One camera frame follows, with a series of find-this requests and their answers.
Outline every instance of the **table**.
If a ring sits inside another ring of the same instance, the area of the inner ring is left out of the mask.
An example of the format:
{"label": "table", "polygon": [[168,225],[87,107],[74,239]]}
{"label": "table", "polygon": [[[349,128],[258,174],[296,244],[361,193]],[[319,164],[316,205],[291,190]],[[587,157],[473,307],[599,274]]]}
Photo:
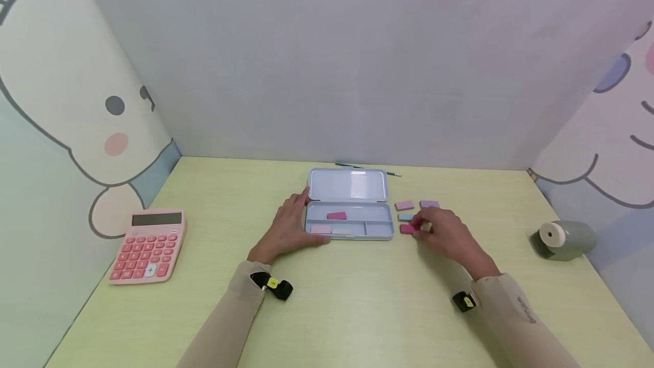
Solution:
{"label": "table", "polygon": [[[186,210],[188,235],[172,279],[101,282],[47,367],[174,367],[238,262],[315,166],[333,167],[182,157],[152,205]],[[403,174],[388,177],[390,204],[439,200],[459,214],[582,367],[654,366],[589,261],[533,254],[527,236],[556,214],[528,174],[381,167]],[[283,257],[274,274],[296,290],[285,303],[268,294],[241,368],[508,366],[478,313],[452,306],[452,294],[469,287],[467,274],[397,228],[391,241],[332,241]]]}

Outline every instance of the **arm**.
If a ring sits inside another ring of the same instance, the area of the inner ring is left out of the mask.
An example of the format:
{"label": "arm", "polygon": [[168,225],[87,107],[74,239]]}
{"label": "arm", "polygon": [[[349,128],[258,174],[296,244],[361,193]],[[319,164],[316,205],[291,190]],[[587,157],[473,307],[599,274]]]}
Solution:
{"label": "arm", "polygon": [[241,358],[245,339],[266,294],[250,279],[271,266],[242,261],[227,291],[188,346],[177,368],[234,368]]}
{"label": "arm", "polygon": [[451,210],[427,208],[416,214],[412,225],[425,222],[431,223],[431,230],[413,236],[468,271],[479,309],[515,368],[580,366],[535,314],[525,292],[511,276],[500,273],[459,217]]}
{"label": "arm", "polygon": [[280,206],[270,229],[252,248],[247,260],[238,265],[223,298],[195,335],[177,368],[236,367],[266,293],[252,281],[250,274],[270,273],[270,265],[283,253],[330,242],[328,237],[310,235],[302,227],[302,211],[308,194],[306,188],[301,195],[291,195]]}

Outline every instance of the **white wall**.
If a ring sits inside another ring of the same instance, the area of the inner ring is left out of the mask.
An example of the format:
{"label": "white wall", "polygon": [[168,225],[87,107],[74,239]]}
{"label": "white wall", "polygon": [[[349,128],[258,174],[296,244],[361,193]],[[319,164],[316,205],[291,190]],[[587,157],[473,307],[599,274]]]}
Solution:
{"label": "white wall", "polygon": [[526,169],[651,0],[98,0],[182,153]]}
{"label": "white wall", "polygon": [[0,367],[43,367],[178,160],[144,94],[93,0],[0,0]]}
{"label": "white wall", "polygon": [[654,29],[642,31],[533,171],[560,218],[597,231],[588,257],[654,350]]}

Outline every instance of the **purple eraser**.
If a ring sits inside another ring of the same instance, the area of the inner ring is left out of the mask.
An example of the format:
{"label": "purple eraser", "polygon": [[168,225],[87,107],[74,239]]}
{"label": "purple eraser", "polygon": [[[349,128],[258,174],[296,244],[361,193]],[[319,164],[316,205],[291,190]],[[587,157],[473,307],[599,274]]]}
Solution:
{"label": "purple eraser", "polygon": [[434,206],[435,208],[440,208],[441,207],[441,205],[438,204],[438,200],[421,200],[420,201],[420,209],[429,208],[430,206]]}
{"label": "purple eraser", "polygon": [[401,202],[395,203],[395,209],[397,210],[407,210],[413,208],[415,208],[415,206],[413,205],[413,202],[410,200],[402,200]]}
{"label": "purple eraser", "polygon": [[347,214],[345,214],[345,212],[328,213],[327,214],[327,219],[330,219],[330,220],[347,220]]}
{"label": "purple eraser", "polygon": [[332,227],[329,225],[311,225],[311,233],[330,235],[332,233]]}
{"label": "purple eraser", "polygon": [[412,225],[400,225],[400,233],[402,235],[412,235],[416,230],[418,229]]}

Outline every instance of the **open pencil case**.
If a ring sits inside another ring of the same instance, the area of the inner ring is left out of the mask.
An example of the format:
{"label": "open pencil case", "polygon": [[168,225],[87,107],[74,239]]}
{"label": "open pencil case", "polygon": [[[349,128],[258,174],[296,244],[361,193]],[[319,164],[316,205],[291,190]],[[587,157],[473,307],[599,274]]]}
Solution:
{"label": "open pencil case", "polygon": [[[395,233],[388,200],[386,172],[380,169],[314,168],[309,172],[309,197],[304,229],[328,225],[332,239],[390,240]],[[327,219],[345,212],[347,220]]]}

